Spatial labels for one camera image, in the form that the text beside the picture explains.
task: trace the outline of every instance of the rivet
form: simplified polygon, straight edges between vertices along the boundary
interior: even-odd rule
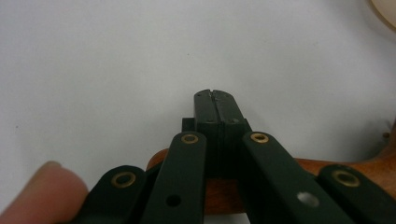
[[[113,176],[111,184],[118,189],[125,189],[130,187],[136,181],[136,175],[132,172],[121,172]]]
[[[332,178],[334,178],[338,183],[350,188],[356,188],[361,184],[355,175],[344,170],[333,171]]]
[[[257,143],[267,143],[270,140],[268,136],[263,133],[253,133],[250,138]]]
[[[185,144],[194,144],[198,142],[198,136],[195,134],[188,133],[181,137],[181,141]]]

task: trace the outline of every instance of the finger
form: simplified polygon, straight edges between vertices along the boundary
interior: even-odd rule
[[[87,194],[87,187],[78,176],[58,162],[49,161],[0,216],[0,223],[66,222],[77,214]]]

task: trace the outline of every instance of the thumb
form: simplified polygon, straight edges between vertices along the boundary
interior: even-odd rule
[[[49,161],[0,215],[0,223],[66,222],[77,214],[87,194],[87,187],[78,176],[58,162]]]

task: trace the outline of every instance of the white surface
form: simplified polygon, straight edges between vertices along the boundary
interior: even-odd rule
[[[295,157],[368,158],[396,115],[395,71],[396,34],[361,0],[3,0],[0,210],[48,160],[90,188],[144,168],[204,89]]]

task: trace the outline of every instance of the hole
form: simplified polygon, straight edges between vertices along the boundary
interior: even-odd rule
[[[269,140],[268,136],[263,133],[253,133],[250,138],[257,143],[266,143]]]
[[[229,119],[230,123],[237,123],[239,122],[239,119]]]
[[[383,138],[390,138],[390,133],[382,133]]]
[[[111,184],[118,189],[125,189],[136,181],[136,176],[132,172],[121,172],[113,176]]]
[[[181,137],[181,141],[185,144],[193,144],[198,142],[198,137],[194,134],[185,134]]]
[[[179,206],[181,204],[180,196],[176,194],[168,196],[168,198],[166,199],[166,204],[168,204],[168,206],[170,207]]]
[[[334,178],[338,183],[351,188],[356,188],[361,184],[355,175],[344,170],[333,171],[332,178]]]
[[[299,192],[297,194],[298,200],[308,207],[318,207],[320,202],[317,196],[311,194],[310,192]]]

